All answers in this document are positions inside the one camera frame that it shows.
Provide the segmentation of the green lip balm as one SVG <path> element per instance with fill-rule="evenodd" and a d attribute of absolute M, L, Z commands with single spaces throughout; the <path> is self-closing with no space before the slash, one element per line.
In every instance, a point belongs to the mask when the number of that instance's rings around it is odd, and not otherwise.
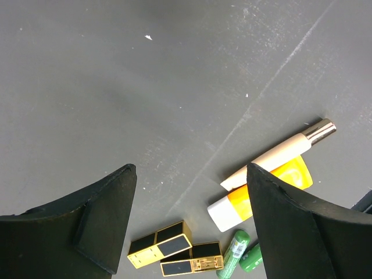
<path fill-rule="evenodd" d="M 250 273 L 263 262 L 261 247 L 256 244 L 247 251 L 239 261 L 239 266 L 244 272 Z"/>
<path fill-rule="evenodd" d="M 247 249 L 251 237 L 244 230 L 237 230 L 224 253 L 224 268 L 216 271 L 217 277 L 221 279 L 231 278 L 238 262 Z"/>

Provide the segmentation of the upper green lip balm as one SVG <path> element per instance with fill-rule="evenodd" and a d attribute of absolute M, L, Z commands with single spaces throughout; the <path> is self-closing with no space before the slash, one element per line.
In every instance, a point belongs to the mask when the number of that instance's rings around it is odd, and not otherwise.
<path fill-rule="evenodd" d="M 224 268 L 216 271 L 217 277 L 221 279 L 231 278 L 238 262 L 247 249 L 251 237 L 244 230 L 237 230 L 224 253 Z"/>

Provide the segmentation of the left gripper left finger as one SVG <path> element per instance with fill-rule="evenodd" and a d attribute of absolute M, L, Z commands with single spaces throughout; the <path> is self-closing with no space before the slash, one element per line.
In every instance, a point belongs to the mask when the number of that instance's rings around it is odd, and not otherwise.
<path fill-rule="evenodd" d="M 111 278 L 136 184 L 136 167 L 126 164 L 55 201 L 2 216 L 1 277 Z"/>

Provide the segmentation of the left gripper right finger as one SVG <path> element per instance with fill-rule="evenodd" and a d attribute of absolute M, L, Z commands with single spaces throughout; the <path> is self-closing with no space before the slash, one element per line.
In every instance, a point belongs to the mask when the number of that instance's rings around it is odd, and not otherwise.
<path fill-rule="evenodd" d="M 352 208 L 247 165 L 267 278 L 371 278 L 371 193 Z"/>

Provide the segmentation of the orange sunscreen tube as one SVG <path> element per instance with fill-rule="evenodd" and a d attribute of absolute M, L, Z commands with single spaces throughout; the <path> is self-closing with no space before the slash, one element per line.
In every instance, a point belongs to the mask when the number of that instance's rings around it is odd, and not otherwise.
<path fill-rule="evenodd" d="M 301 156 L 271 171 L 280 180 L 304 190 L 313 185 L 307 165 Z M 208 206 L 208 213 L 221 232 L 225 232 L 253 216 L 246 184 Z"/>

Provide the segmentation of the gold black lipstick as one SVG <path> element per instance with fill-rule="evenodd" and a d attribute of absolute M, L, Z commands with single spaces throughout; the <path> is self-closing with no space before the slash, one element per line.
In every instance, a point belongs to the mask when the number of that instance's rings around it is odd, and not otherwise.
<path fill-rule="evenodd" d="M 131 242 L 128 260 L 142 268 L 192 247 L 192 233 L 182 220 Z"/>
<path fill-rule="evenodd" d="M 195 244 L 188 250 L 160 261 L 164 277 L 217 271 L 224 268 L 219 241 Z"/>

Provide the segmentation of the cream concealer tube gold cap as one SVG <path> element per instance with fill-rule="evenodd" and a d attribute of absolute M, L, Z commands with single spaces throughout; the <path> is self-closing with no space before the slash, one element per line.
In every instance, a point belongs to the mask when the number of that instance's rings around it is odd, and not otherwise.
<path fill-rule="evenodd" d="M 337 128 L 330 119 L 323 119 L 307 129 L 279 143 L 261 154 L 252 163 L 270 172 L 308 151 L 313 145 L 325 139 Z"/>

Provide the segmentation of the lower green lip balm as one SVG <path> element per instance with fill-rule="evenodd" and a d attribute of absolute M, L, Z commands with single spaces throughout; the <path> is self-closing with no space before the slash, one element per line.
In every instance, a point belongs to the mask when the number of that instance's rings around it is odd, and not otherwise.
<path fill-rule="evenodd" d="M 239 261 L 239 266 L 244 272 L 250 273 L 263 262 L 261 247 L 256 244 L 247 251 Z"/>

